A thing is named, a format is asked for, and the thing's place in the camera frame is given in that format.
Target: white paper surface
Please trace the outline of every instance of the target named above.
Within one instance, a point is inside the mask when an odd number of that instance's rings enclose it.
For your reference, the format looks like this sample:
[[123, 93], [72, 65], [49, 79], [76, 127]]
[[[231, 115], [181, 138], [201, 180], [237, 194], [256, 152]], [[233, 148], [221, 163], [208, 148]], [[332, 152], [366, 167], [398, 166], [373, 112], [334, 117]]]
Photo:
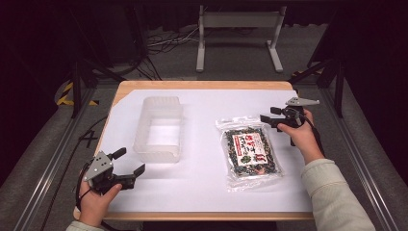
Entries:
[[293, 90], [134, 90], [111, 110], [100, 150], [127, 153], [114, 160], [114, 173], [130, 174], [142, 165], [133, 143], [143, 99], [178, 96], [183, 106], [181, 157], [176, 164], [146, 164], [135, 188], [122, 191], [110, 212], [311, 212], [300, 181], [303, 158], [290, 138], [269, 127], [268, 135], [284, 176], [273, 185], [244, 192], [226, 189], [227, 164], [216, 120], [237, 116], [272, 116], [284, 108]]

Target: metal rod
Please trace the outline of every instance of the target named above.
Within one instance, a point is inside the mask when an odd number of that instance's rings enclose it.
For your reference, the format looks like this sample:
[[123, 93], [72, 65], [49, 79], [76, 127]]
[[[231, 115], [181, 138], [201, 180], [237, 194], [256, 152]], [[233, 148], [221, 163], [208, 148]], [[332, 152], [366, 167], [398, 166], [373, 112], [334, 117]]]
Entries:
[[[85, 90], [83, 105], [87, 105], [86, 102], [90, 101], [93, 93], [94, 89]], [[58, 168], [63, 160], [66, 146], [68, 145], [75, 128], [77, 127], [79, 121], [81, 120], [85, 108], [86, 107], [82, 107], [81, 110], [78, 112], [78, 115], [69, 121], [68, 126], [66, 127], [66, 130], [63, 134], [63, 137], [61, 138], [60, 143], [57, 146], [57, 149], [55, 150], [44, 173], [40, 177], [29, 202], [27, 203], [23, 213], [20, 216], [20, 219], [15, 225], [14, 228], [15, 231], [29, 229], [31, 222], [33, 221], [33, 218], [35, 217], [38, 208], [42, 203], [42, 200], [44, 199], [45, 195], [48, 192], [49, 187], [51, 186], [51, 183], [54, 180]]]
[[331, 116], [335, 119], [337, 126], [339, 127], [344, 140], [348, 146], [350, 159], [354, 168], [357, 171], [357, 174], [360, 178], [360, 181], [363, 184], [363, 187], [370, 199], [372, 207], [377, 214], [382, 227], [384, 230], [399, 230], [395, 224], [393, 216], [391, 215], [390, 211], [388, 210], [385, 201], [378, 190], [377, 184], [375, 183], [374, 179], [372, 178], [368, 167], [366, 166], [363, 157], [360, 154], [359, 149], [357, 148], [356, 143], [354, 142], [353, 138], [350, 135], [347, 125], [345, 124], [342, 118], [339, 118], [336, 112], [336, 109], [332, 106], [333, 105], [333, 97], [330, 94], [328, 89], [321, 89], [320, 90], [323, 101], [328, 105], [329, 112]]

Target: finger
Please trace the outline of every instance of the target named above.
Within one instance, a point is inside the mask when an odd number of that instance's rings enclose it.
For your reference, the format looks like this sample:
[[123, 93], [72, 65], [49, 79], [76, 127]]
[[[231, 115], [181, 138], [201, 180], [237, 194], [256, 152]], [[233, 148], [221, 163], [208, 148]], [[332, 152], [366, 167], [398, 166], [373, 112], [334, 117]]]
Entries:
[[81, 182], [81, 189], [79, 190], [79, 194], [82, 195], [84, 194], [86, 191], [88, 191], [90, 189], [89, 183], [88, 181], [82, 181]]
[[306, 116], [312, 123], [314, 123], [314, 122], [313, 122], [313, 115], [312, 115], [312, 113], [311, 113], [310, 111], [306, 110], [306, 109], [304, 109], [303, 112], [304, 112], [305, 116]]
[[293, 127], [290, 127], [284, 123], [279, 123], [278, 126], [279, 130], [281, 130], [282, 132], [288, 134], [289, 136], [291, 135], [291, 133], [293, 132]]
[[106, 200], [108, 200], [108, 202], [111, 202], [116, 196], [117, 194], [120, 192], [120, 190], [122, 189], [122, 185], [121, 184], [116, 184], [113, 187], [111, 187], [104, 195], [104, 199], [106, 198]]

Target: plastic bag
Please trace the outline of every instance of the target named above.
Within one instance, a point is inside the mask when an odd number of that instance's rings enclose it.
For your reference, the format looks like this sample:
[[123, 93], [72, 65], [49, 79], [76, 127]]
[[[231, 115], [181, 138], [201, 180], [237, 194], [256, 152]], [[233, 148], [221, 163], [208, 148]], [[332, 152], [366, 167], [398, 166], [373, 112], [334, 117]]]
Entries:
[[267, 125], [258, 117], [220, 119], [221, 145], [228, 165], [228, 192], [244, 191], [282, 177], [270, 145]]

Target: package label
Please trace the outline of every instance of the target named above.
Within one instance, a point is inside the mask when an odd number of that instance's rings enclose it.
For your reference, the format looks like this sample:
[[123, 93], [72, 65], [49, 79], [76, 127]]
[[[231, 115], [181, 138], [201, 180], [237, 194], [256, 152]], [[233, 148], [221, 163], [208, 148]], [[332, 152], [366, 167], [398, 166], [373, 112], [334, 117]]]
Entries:
[[259, 133], [233, 135], [235, 154], [240, 167], [267, 164], [267, 153]]

